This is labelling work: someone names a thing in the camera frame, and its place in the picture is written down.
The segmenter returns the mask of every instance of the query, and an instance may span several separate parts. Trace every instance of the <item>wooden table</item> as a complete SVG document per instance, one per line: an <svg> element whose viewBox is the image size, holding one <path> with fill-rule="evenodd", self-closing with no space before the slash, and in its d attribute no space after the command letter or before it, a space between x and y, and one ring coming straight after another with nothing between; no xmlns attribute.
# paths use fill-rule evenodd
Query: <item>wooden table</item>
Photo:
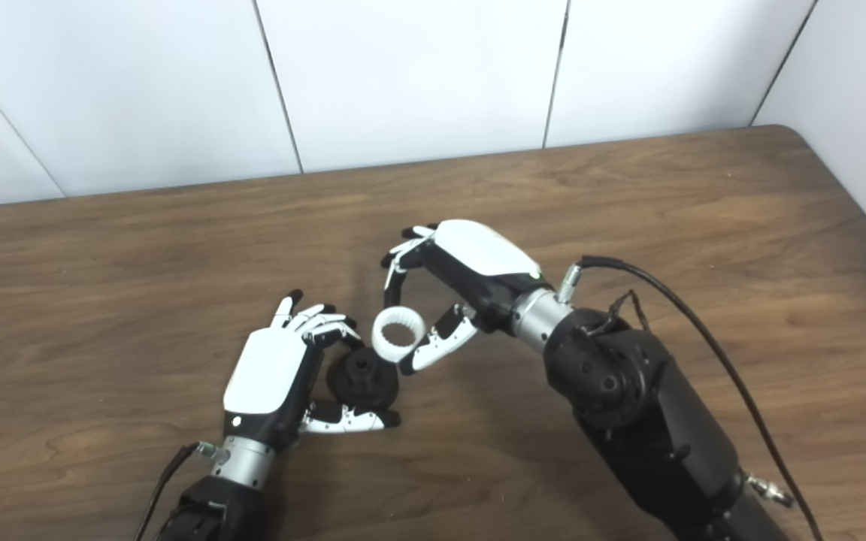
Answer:
<svg viewBox="0 0 866 541"><path fill-rule="evenodd" d="M0 206L0 539L129 538L175 449L219 439L244 338L281 295L302 287L368 330L399 230L449 218L491 225L554 280L581 253L659 275L732 354L828 541L866 541L866 218L780 127ZM602 270L575 304L634 285L743 465L779 479L659 295ZM404 290L427 321L451 299L425 274ZM403 378L396 409L401 428L310 435L281 460L282 539L670 539L521 343L475 338ZM183 466L154 527L205 471ZM770 511L807 539L800 514Z"/></svg>

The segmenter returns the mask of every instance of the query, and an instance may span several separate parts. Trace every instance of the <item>black cable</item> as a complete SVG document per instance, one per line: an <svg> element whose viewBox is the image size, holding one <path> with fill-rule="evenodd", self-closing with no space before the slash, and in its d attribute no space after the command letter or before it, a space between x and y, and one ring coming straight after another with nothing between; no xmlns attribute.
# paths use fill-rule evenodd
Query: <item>black cable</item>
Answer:
<svg viewBox="0 0 866 541"><path fill-rule="evenodd" d="M587 336L602 335L613 328L614 323L619 319L619 309L623 308L623 304L628 298L633 300L633 308L637 312L637 319L640 320L640 327L646 332L650 332L650 323L647 322L646 315L643 314L643 307L640 307L640 298L637 297L636 291L630 290L625 292L625 294L621 295L621 297L616 299L616 301L610 305L610 308L607 311L607 318L600 325L597 325L597 328L587 331Z"/></svg>
<svg viewBox="0 0 866 541"><path fill-rule="evenodd" d="M810 510L810 506L807 504L807 499L805 499L804 494L801 493L800 487L797 486L794 476L792 476L790 470L787 469L787 464L784 463L783 456L780 455L780 451L777 449L777 444L774 443L774 438L771 436L771 432L768 431L767 424L764 422L764 418L760 415L760 410L757 408L757 404L753 401L753 397L750 396L750 391L746 389L746 385L743 384L743 380L741 379L740 374L737 373L737 369L735 369L733 363L731 363L731 359L728 358L728 354L724 352L724 349L719 345L717 339L714 338L714 335L710 334L710 330L707 329L707 326L704 325L701 318L698 318L697 314L687 306L687 303L681 301L680 297L677 297L677 294L674 294L674 292L665 286L663 282L657 280L652 274L643 270L643 268L635 267L632 264L626 263L626 261L613 257L592 255L585 255L580 258L580 261L577 262L577 266L580 266L581 268L616 268L618 271L626 271L626 273L633 274L640 278L640 280L652 285L657 291L661 292L661 294L663 294L671 304L677 306L677 310L679 310L681 314L686 316L687 319L690 319L694 328L697 329L697 332L701 333L701 336L704 337L704 341L707 341L707 345L710 346L714 354L717 355L719 362L724 365L724 370L728 372L734 386L737 387L737 391L739 391L740 396L743 398L743 404L745 404L746 408L750 411L750 417L753 417L753 424L757 425L757 431L760 432L760 437L764 440L764 445L767 446L767 451L770 452L774 464L776 464L777 469L780 470L780 475L783 476L784 482L787 483L787 487L794 494L794 498L797 500L798 506L804 514L804 520L807 521L807 526L810 527L811 534L813 534L815 541L824 541L824 535L821 535L821 527L818 526L817 520L814 518L814 513Z"/></svg>
<svg viewBox="0 0 866 541"><path fill-rule="evenodd" d="M197 446L199 446L199 442L189 444L188 446L182 446L182 448L179 448L179 451L176 452L176 455L173 456L172 460L169 460L169 463L165 465L165 469L162 470L161 475L159 475L159 482L157 482L156 487L152 489L152 497L149 497L149 503L145 506L145 513L142 514L142 520L138 523L138 530L135 531L133 541L140 541L142 539L142 534L145 533L145 528L149 526L149 521L152 519L152 513L156 510L156 503L159 502L159 496L162 496L162 489L165 488L165 483L169 482L169 479L171 479L173 473L176 473L179 466L182 466L183 462L186 462L186 459L195 452Z"/></svg>

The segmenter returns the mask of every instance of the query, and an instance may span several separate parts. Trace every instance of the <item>black plastic object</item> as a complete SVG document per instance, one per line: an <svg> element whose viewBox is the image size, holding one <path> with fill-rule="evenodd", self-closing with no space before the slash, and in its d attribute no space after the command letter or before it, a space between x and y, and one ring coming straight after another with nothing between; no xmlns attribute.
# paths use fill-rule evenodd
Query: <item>black plastic object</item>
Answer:
<svg viewBox="0 0 866 541"><path fill-rule="evenodd" d="M580 309L550 333L547 382L640 509L678 541L789 541L743 486L728 435L657 336Z"/></svg>
<svg viewBox="0 0 866 541"><path fill-rule="evenodd" d="M372 347L357 347L337 359L329 367L326 384L340 403L374 411L388 409L399 393L396 365Z"/></svg>
<svg viewBox="0 0 866 541"><path fill-rule="evenodd" d="M157 540L259 541L285 510L256 489L206 476L190 486L169 513Z"/></svg>

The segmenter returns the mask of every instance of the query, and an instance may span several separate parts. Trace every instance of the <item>cable connector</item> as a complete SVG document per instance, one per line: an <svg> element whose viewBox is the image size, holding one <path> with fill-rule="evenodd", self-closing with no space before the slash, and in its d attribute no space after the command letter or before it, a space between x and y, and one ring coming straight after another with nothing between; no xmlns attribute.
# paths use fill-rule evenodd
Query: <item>cable connector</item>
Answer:
<svg viewBox="0 0 866 541"><path fill-rule="evenodd" d="M747 473L743 480L745 480L745 482L750 485L750 488L755 490L760 497L763 497L764 500L780 503L781 506L787 507L788 509L794 507L794 503L796 503L793 496L787 494L782 488L780 488L780 486L769 482L769 480L760 479L760 477L752 476L750 473Z"/></svg>
<svg viewBox="0 0 866 541"><path fill-rule="evenodd" d="M196 446L195 451L200 455L206 457L210 461L216 464L226 464L227 460L229 460L229 451L228 449L220 448L220 446L216 446L214 444L210 444L209 442L199 442L199 445Z"/></svg>
<svg viewBox="0 0 866 541"><path fill-rule="evenodd" d="M567 273L560 282L560 289L556 292L556 301L560 304L567 304L574 296L577 290L577 284L580 283L580 275L583 274L583 268L579 264L571 264L567 269Z"/></svg>

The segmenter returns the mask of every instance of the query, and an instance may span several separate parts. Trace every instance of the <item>white gear ring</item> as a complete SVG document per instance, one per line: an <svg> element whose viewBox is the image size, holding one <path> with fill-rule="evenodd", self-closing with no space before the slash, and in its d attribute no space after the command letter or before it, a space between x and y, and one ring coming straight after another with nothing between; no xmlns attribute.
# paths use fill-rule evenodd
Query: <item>white gear ring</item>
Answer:
<svg viewBox="0 0 866 541"><path fill-rule="evenodd" d="M413 343L409 346L398 346L396 343L389 342L383 334L383 329L390 325L403 325L410 329L413 333ZM426 335L426 323L423 322L420 314L405 306L391 306L376 315L374 330L372 330L372 346L383 360L398 363L415 349L424 335Z"/></svg>

